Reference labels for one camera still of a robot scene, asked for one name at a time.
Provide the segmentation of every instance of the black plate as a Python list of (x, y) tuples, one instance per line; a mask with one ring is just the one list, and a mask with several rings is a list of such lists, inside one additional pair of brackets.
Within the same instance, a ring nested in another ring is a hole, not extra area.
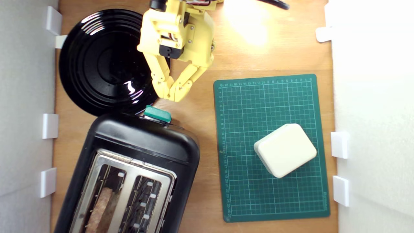
[(111, 9), (87, 16), (70, 31), (59, 73), (77, 106), (95, 116), (137, 114), (158, 98), (148, 64), (137, 50), (141, 24), (141, 14)]

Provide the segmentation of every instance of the grid lines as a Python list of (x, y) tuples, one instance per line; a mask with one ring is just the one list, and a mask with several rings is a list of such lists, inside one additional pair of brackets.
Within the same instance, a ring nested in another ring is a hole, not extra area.
[[(329, 215), (316, 77), (291, 77), (214, 84), (225, 221)], [(278, 179), (266, 170), (253, 144), (286, 123), (300, 124), (318, 154)]]

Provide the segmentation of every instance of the wooden surface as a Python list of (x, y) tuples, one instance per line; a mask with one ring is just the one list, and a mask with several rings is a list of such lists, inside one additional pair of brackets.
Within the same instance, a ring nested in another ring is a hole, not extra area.
[[(330, 132), (334, 131), (332, 56), (329, 43), (315, 39), (315, 29), (325, 25), (327, 0), (287, 0), (289, 11), (254, 0), (226, 0), (215, 12), (213, 66), (193, 85), (180, 103), (160, 100), (155, 106), (170, 111), (200, 140), (201, 159), (181, 222), (181, 233), (334, 233), (338, 231), (337, 204), (332, 199), (336, 160), (331, 156)], [(62, 34), (85, 16), (108, 8), (140, 13), (149, 0), (61, 0)], [(186, 64), (173, 61), (177, 78)], [(329, 180), (331, 216), (288, 221), (225, 223), (223, 221), (214, 117), (213, 82), (217, 79), (252, 78), (314, 73), (318, 77), (320, 110)], [(51, 229), (54, 229), (75, 163), (87, 130), (95, 119), (66, 95), (57, 74), (56, 113), (59, 138), (54, 145), (53, 166), (58, 168), (57, 190), (52, 196)]]

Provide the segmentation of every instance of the white box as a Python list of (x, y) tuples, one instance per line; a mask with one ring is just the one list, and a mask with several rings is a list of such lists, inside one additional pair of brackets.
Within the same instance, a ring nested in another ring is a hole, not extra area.
[(42, 171), (40, 178), (40, 197), (44, 198), (56, 191), (56, 168)]
[(349, 207), (349, 181), (334, 175), (333, 183), (334, 200), (343, 206)]
[(51, 6), (48, 6), (46, 29), (55, 36), (62, 30), (62, 15)]
[(331, 132), (332, 156), (348, 158), (348, 137), (347, 133)]
[(285, 124), (254, 144), (266, 169), (282, 178), (313, 159), (316, 148), (298, 124)]
[(42, 139), (57, 138), (59, 135), (59, 115), (43, 114)]

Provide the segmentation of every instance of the toaster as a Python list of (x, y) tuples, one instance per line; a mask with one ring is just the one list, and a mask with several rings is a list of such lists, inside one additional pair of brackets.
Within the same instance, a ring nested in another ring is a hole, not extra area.
[(197, 138), (147, 106), (108, 113), (87, 134), (55, 233), (174, 233), (200, 160)]

